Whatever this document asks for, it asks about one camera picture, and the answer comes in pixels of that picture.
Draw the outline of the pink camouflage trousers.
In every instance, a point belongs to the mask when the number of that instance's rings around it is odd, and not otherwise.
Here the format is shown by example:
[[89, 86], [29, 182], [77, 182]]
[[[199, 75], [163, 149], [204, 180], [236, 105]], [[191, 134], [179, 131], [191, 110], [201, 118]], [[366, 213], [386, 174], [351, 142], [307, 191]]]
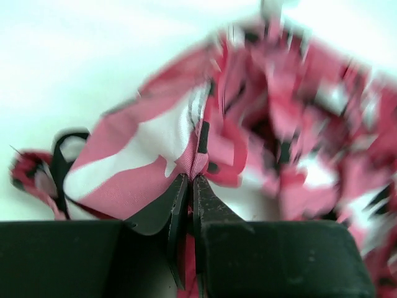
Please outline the pink camouflage trousers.
[[[193, 181], [254, 227], [248, 297], [396, 296], [396, 83], [283, 24], [281, 3], [179, 56], [91, 132], [19, 153], [52, 222], [1, 225], [2, 297], [200, 297]], [[189, 177], [184, 289], [124, 220]]]

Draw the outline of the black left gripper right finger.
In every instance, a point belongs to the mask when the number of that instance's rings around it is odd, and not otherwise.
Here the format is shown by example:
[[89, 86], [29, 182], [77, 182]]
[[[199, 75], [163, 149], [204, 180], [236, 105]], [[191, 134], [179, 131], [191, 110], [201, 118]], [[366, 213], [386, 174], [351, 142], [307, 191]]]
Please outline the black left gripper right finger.
[[193, 181], [195, 272], [200, 297], [248, 297], [254, 227], [200, 175]]

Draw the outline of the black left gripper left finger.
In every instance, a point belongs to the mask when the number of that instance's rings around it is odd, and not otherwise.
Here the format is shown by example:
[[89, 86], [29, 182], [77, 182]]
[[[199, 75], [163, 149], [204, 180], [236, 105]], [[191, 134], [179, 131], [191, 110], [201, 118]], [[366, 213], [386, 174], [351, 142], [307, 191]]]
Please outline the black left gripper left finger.
[[179, 174], [153, 202], [124, 220], [143, 236], [161, 235], [165, 256], [179, 289], [185, 288], [185, 251], [189, 205], [189, 177]]

